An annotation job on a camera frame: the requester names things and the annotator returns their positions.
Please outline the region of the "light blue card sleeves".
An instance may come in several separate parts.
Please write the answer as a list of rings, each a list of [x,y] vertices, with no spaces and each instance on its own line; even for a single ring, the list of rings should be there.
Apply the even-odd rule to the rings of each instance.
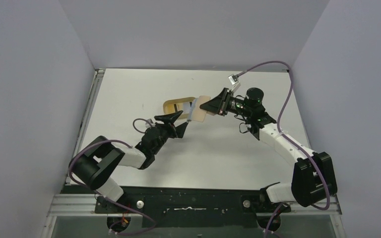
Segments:
[[[187,122],[191,122],[193,120],[196,120],[197,118],[197,110],[199,109],[198,105],[198,98],[195,98],[191,103],[190,103],[190,110],[189,114],[187,117]]]

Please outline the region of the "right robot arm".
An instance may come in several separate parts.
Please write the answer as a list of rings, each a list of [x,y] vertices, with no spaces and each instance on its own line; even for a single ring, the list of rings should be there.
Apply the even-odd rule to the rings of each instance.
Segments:
[[[273,148],[292,166],[290,182],[277,182],[265,188],[265,194],[259,198],[262,210],[271,212],[281,202],[328,209],[331,197],[337,193],[330,155],[305,147],[284,132],[278,121],[266,112],[263,97],[264,92],[255,87],[248,89],[242,99],[235,97],[232,90],[224,88],[218,96],[201,103],[199,108],[214,115],[233,113],[241,116],[247,131],[255,139]]]

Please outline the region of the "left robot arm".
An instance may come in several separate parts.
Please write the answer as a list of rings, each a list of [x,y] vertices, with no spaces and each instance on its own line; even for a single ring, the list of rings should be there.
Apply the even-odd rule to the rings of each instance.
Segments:
[[[141,141],[134,147],[127,145],[121,149],[115,146],[119,140],[96,137],[72,158],[68,168],[69,177],[75,183],[107,198],[107,205],[113,212],[124,211],[127,199],[123,196],[124,190],[111,178],[112,173],[118,166],[139,170],[148,168],[168,139],[183,138],[188,123],[174,125],[182,113],[178,111],[155,116],[156,123],[146,129]]]

